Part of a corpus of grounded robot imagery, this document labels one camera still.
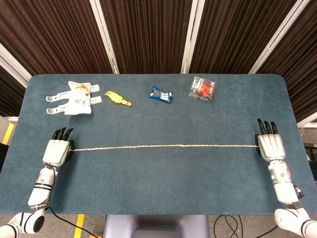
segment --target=brown curtain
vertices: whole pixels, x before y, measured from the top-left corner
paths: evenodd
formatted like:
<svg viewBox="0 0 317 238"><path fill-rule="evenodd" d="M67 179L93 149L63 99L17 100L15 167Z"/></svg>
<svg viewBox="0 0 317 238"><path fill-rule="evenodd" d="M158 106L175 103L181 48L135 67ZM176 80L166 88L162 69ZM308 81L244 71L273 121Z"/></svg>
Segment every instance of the brown curtain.
<svg viewBox="0 0 317 238"><path fill-rule="evenodd" d="M317 1L312 0L258 73L284 77L297 121L317 112Z"/></svg>
<svg viewBox="0 0 317 238"><path fill-rule="evenodd" d="M180 73L192 0L101 0L120 73Z"/></svg>
<svg viewBox="0 0 317 238"><path fill-rule="evenodd" d="M112 73L89 0L1 0L0 31L32 75Z"/></svg>
<svg viewBox="0 0 317 238"><path fill-rule="evenodd" d="M25 88L0 66L0 115L17 117Z"/></svg>
<svg viewBox="0 0 317 238"><path fill-rule="evenodd" d="M296 0L207 0L190 73L248 73Z"/></svg>

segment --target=string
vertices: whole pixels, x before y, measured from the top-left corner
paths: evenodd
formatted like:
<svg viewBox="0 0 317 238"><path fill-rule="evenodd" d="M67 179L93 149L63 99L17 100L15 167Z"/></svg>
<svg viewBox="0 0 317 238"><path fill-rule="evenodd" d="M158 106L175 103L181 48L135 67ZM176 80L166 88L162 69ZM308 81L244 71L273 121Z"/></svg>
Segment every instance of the string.
<svg viewBox="0 0 317 238"><path fill-rule="evenodd" d="M128 146L114 146L114 147L96 147L96 148L85 148L75 149L71 151L91 151L91 150L115 150L115 149L139 149L139 148L157 148L157 147L251 147L257 148L257 145L214 145L214 144L203 144L203 145L128 145Z"/></svg>

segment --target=yellow rubber duck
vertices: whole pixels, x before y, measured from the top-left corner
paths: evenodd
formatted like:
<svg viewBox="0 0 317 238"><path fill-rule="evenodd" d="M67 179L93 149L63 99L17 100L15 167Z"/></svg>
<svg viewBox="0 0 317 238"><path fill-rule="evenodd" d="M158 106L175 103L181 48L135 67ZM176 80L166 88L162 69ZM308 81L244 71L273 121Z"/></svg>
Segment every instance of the yellow rubber duck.
<svg viewBox="0 0 317 238"><path fill-rule="evenodd" d="M105 95L107 95L108 97L110 97L111 100L113 100L115 103L121 103L127 106L132 106L132 104L130 102L127 102L126 100L124 100L120 95L111 92L111 91L107 91L105 93Z"/></svg>

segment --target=robotic arm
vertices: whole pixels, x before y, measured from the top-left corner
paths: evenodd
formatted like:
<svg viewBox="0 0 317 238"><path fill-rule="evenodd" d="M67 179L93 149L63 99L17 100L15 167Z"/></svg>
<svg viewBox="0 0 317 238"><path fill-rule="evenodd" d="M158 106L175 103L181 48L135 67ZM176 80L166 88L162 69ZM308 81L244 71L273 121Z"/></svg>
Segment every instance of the robotic arm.
<svg viewBox="0 0 317 238"><path fill-rule="evenodd" d="M18 213L6 225L0 227L1 238L18 238L22 233L34 234L44 224L45 210L51 206L51 193L57 176L56 168L61 167L66 159L70 159L74 150L74 140L67 141L73 130L66 127L55 131L43 156L45 167L41 169L32 194L28 201L34 213Z"/></svg>
<svg viewBox="0 0 317 238"><path fill-rule="evenodd" d="M260 119L258 123L261 135L256 135L256 142L260 154L269 162L268 170L278 201L288 207L288 209L276 209L274 213L276 224L304 238L317 237L317 221L309 218L299 201L304 194L291 180L290 170L284 162L286 154L283 142L275 123L271 122L272 128L267 121L264 121L265 126Z"/></svg>

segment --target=blue table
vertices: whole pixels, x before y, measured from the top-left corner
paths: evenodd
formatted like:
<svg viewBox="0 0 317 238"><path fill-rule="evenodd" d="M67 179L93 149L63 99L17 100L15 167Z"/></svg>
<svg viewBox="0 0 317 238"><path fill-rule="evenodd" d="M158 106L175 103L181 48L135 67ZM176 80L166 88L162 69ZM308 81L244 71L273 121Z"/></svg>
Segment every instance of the blue table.
<svg viewBox="0 0 317 238"><path fill-rule="evenodd" d="M53 132L73 127L76 148L160 144L254 145L257 118L273 120L285 162L303 190L308 213L317 213L313 182L284 79L278 75L200 74L217 82L213 99L188 97L193 74L34 76L0 174L0 212L29 211L27 201L43 167ZM91 115L48 115L46 96L69 90L67 82L99 84L103 102ZM150 99L155 85L172 91L172 104ZM118 105L114 91L132 102ZM275 196L268 163L255 148L142 148L75 152L59 168L52 195L59 213L273 214Z"/></svg>

